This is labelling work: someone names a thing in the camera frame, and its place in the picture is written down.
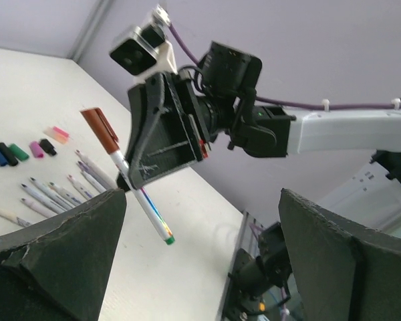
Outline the pink capped marker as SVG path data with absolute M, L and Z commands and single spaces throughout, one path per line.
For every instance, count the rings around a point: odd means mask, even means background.
M 75 154 L 80 159 L 83 170 L 93 176 L 93 178 L 95 178 L 104 188 L 117 188 L 115 181 L 111 179 L 90 157 L 82 153 L 80 150 L 76 150 Z

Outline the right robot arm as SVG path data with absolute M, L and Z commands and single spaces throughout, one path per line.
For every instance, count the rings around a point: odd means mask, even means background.
M 132 132 L 123 189 L 148 183 L 207 158 L 220 133 L 229 149 L 255 158 L 323 150 L 372 149 L 367 173 L 321 201 L 339 213 L 401 208 L 401 99 L 391 104 L 329 106 L 257 97 L 259 58 L 214 42 L 202 59 L 177 68 L 167 41 L 127 39 L 110 57 L 138 81 L 129 89 Z

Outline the purple marker cap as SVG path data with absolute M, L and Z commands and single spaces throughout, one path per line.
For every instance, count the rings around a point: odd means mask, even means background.
M 39 145 L 39 143 L 37 141 L 30 142 L 29 148 L 31 150 L 32 155 L 35 158 L 43 158 L 44 157 L 44 151 L 40 147 L 40 145 Z

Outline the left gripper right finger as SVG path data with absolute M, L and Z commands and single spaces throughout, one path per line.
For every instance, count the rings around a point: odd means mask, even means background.
M 401 239 L 282 189 L 281 228 L 307 320 L 401 320 Z

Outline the blue capped pen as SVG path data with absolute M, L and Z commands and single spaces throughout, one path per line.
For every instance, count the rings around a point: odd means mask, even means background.
M 45 195 L 37 192 L 34 188 L 27 186 L 26 184 L 21 183 L 22 189 L 32 196 L 35 200 L 39 201 L 42 205 L 47 207 L 49 210 L 53 211 L 54 213 L 60 214 L 64 213 L 65 209 L 61 206 L 57 205 L 54 201 L 46 197 Z

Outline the red capped pen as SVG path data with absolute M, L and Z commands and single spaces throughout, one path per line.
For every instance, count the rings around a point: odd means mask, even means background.
M 44 207 L 43 205 L 36 203 L 35 201 L 26 198 L 20 198 L 20 200 L 26 207 L 42 215 L 43 217 L 50 218 L 56 215 L 56 213 Z

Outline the dark red capped marker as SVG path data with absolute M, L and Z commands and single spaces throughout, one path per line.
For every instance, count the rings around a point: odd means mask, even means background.
M 84 117 L 84 120 L 88 123 L 89 127 L 92 129 L 93 133 L 96 135 L 97 139 L 100 141 L 104 150 L 113 160 L 123 180 L 129 186 L 156 232 L 167 245 L 172 245 L 175 242 L 173 233 L 166 224 L 165 220 L 162 218 L 162 215 L 156 208 L 152 199 L 144 189 L 136 189 L 130 182 L 128 177 L 130 170 L 128 162 L 120 150 L 118 145 L 118 137 L 102 110 L 100 108 L 88 108 L 81 110 L 80 113 Z

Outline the purple capped marker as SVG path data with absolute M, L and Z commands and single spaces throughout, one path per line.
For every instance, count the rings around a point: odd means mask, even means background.
M 89 192 L 84 185 L 82 185 L 73 175 L 68 175 L 68 180 L 76 191 L 86 200 L 92 199 L 94 196 Z

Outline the green marker cap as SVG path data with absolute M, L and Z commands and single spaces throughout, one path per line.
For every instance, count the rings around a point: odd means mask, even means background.
M 17 160 L 26 161 L 29 159 L 29 155 L 16 144 L 10 144 L 8 148 Z

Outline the black pen cap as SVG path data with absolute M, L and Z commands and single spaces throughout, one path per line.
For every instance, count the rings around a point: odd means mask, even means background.
M 50 143 L 50 141 L 46 138 L 43 138 L 39 141 L 40 147 L 43 151 L 48 154 L 49 156 L 55 156 L 57 154 L 54 145 Z

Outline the black marker cap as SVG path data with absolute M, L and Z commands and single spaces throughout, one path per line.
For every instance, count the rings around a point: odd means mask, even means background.
M 15 167 L 19 164 L 19 161 L 17 160 L 13 152 L 4 142 L 0 142 L 0 153 L 5 157 L 9 166 Z

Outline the grey purple pen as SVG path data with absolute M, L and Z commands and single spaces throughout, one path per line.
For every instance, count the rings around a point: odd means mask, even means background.
M 103 193 L 104 191 L 106 191 L 106 189 L 94 178 L 89 168 L 82 161 L 79 160 L 77 162 L 77 165 L 81 170 L 81 174 L 91 184 L 91 186 L 95 188 L 95 190 L 97 190 L 99 193 Z

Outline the pink marker cap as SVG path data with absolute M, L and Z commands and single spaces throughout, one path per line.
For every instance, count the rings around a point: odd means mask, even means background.
M 53 126 L 52 129 L 58 133 L 59 135 L 65 137 L 65 138 L 69 138 L 70 134 L 64 130 L 62 130 L 61 128 L 57 127 L 57 126 Z

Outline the green capped marker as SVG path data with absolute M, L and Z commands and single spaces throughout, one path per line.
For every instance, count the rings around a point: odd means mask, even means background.
M 66 201 L 70 202 L 72 205 L 80 205 L 82 204 L 82 201 L 79 200 L 74 194 L 72 194 L 70 191 L 67 189 L 53 183 L 49 182 L 48 185 L 61 197 L 63 197 Z

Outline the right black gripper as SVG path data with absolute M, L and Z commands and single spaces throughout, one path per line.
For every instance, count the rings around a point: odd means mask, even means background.
M 201 69 L 183 66 L 177 76 L 158 72 L 128 90 L 132 125 L 126 149 L 133 189 L 208 157 L 210 144 L 234 120 L 233 101 L 202 86 Z

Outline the translucent orange pen cap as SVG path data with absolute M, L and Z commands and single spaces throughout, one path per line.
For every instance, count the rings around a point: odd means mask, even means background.
M 69 140 L 69 138 L 65 138 L 61 135 L 59 135 L 58 133 L 56 133 L 52 127 L 47 127 L 44 131 L 44 134 L 46 134 L 48 137 L 56 140 L 57 142 L 61 143 L 61 144 L 66 144 Z

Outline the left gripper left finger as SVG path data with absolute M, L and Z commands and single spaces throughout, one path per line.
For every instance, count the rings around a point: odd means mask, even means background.
M 125 212 L 111 190 L 0 236 L 0 320 L 97 320 Z

